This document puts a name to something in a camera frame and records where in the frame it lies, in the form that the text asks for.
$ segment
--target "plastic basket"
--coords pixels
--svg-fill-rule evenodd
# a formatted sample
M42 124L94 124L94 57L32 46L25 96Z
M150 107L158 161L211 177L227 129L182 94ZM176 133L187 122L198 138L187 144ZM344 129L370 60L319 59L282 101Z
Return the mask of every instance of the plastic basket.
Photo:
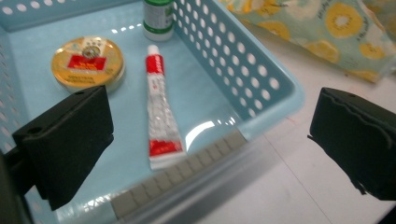
M50 60L84 35L121 48L125 80L110 93L115 141L69 204L51 212L26 194L36 223L114 222L131 215L269 129L303 103L292 75L217 1L176 0L176 34L155 43L165 59L168 100L189 157L153 173L148 159L143 4L126 0L0 1L0 148L11 134L69 93Z

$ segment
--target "red tube label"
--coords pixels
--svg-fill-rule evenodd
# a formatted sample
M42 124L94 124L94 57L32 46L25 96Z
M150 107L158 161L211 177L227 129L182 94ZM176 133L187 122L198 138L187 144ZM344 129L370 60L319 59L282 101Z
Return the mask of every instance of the red tube label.
M160 54L149 55L146 59L146 69L148 75L164 75L163 56Z

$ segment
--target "green bottle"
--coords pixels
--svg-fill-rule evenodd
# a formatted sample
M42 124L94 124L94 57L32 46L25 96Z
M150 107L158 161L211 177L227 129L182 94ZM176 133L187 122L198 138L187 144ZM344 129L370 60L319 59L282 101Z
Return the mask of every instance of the green bottle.
M144 34L153 41L165 41L174 32L173 0L144 1Z

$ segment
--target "yellow fabric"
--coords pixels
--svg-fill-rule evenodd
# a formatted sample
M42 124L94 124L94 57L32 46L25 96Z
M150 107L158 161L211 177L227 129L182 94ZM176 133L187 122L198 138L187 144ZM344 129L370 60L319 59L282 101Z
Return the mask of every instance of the yellow fabric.
M396 64L396 0L220 0L262 27L376 82Z

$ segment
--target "white tile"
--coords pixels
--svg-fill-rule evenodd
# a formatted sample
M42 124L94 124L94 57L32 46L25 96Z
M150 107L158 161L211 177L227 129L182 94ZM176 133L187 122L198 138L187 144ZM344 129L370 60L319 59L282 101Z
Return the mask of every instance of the white tile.
M330 223L274 149L262 154L263 175L199 223Z
M394 202L361 195L323 149L306 138L309 125L273 143L279 155L332 223L375 223Z

